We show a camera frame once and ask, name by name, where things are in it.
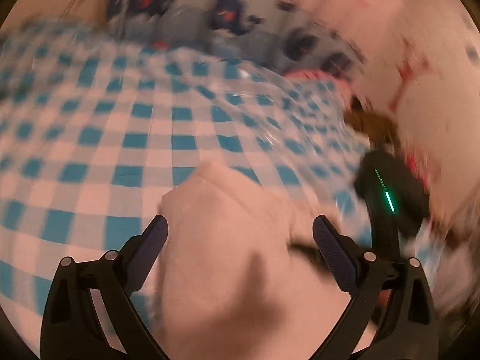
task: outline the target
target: pink fabric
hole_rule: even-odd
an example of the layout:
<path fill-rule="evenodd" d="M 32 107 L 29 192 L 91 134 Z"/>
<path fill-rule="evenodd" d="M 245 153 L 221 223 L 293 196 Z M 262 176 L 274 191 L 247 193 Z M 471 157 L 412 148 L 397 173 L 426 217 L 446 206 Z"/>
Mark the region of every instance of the pink fabric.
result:
<path fill-rule="evenodd" d="M 155 338 L 176 360 L 308 359 L 350 297 L 295 241 L 314 245 L 313 219 L 338 227 L 335 206 L 292 202 L 243 174 L 203 163 L 167 193 Z M 368 328 L 357 350 L 369 344 Z"/>

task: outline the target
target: blue and white checkered blanket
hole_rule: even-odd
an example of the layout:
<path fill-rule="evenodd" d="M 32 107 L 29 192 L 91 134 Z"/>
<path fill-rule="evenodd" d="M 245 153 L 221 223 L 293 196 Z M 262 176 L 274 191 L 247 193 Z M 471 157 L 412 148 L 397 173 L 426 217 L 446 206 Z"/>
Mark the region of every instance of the blue and white checkered blanket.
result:
<path fill-rule="evenodd" d="M 370 244 L 351 187 L 367 145 L 333 82 L 141 49 L 68 21 L 30 23 L 0 50 L 0 303 L 35 352 L 60 259 L 119 249 L 204 159 L 335 201 L 344 233 Z M 149 277 L 132 297 L 147 326 L 154 288 Z"/>

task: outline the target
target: green led light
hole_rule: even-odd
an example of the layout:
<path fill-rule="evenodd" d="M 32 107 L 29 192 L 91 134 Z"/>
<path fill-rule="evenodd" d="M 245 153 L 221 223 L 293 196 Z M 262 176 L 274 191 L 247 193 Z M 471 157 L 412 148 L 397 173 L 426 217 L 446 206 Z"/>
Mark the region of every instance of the green led light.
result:
<path fill-rule="evenodd" d="M 392 209 L 392 212 L 395 212 L 395 208 L 393 208 L 392 200 L 390 200 L 390 195 L 388 194 L 387 191 L 385 191 L 385 195 L 387 195 L 388 203 L 390 204 L 390 208 Z"/>

